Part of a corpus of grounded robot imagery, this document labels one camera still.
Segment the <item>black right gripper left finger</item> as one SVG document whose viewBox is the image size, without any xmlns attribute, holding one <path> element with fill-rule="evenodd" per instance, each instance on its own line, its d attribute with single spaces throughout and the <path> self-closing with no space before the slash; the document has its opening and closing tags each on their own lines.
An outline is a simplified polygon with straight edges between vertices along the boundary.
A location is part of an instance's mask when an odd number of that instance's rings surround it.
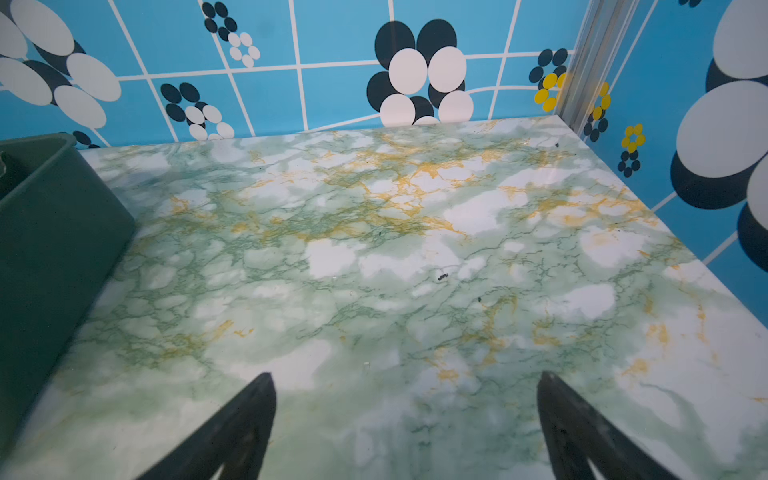
<svg viewBox="0 0 768 480">
<path fill-rule="evenodd" d="M 272 375 L 251 381 L 142 479 L 256 479 L 277 409 Z"/>
</svg>

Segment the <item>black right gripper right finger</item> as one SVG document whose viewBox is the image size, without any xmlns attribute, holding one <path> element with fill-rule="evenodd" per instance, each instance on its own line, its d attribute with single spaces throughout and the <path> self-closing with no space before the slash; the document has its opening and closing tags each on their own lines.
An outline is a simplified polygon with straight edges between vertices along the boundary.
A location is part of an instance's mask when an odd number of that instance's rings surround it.
<svg viewBox="0 0 768 480">
<path fill-rule="evenodd" d="M 550 371 L 540 376 L 537 408 L 557 479 L 676 477 Z"/>
</svg>

